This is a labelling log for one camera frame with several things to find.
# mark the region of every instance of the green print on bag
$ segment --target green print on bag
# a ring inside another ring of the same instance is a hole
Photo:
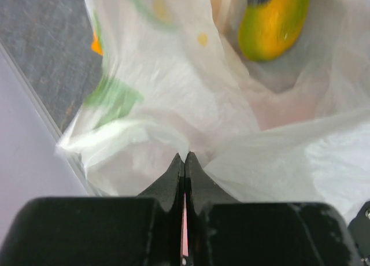
[[[93,108],[103,108],[107,112],[102,116],[96,128],[113,120],[127,116],[137,102],[142,102],[143,96],[130,86],[115,77],[103,73],[95,91],[84,101],[84,105]]]
[[[168,10],[164,0],[130,0],[136,6],[139,13],[149,21],[156,23],[168,31],[173,31],[176,26],[173,23],[173,15]]]

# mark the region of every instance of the orange object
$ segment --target orange object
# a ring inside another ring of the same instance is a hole
[[[97,33],[94,32],[94,41],[91,44],[91,49],[98,53],[99,55],[103,55],[102,46],[99,43]]]

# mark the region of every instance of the yellow and green object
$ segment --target yellow and green object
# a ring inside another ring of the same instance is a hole
[[[248,5],[239,27],[238,42],[252,61],[272,60],[298,39],[310,0],[268,0]]]

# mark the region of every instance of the gray floor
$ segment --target gray floor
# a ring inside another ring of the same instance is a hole
[[[83,0],[0,0],[0,42],[62,131],[100,78],[91,40]]]

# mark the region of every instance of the white plastic bag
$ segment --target white plastic bag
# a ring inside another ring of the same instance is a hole
[[[103,81],[59,147],[111,195],[190,149],[237,199],[324,201],[348,222],[370,198],[367,3],[312,0],[296,45],[256,64],[219,35],[210,0],[86,0]]]

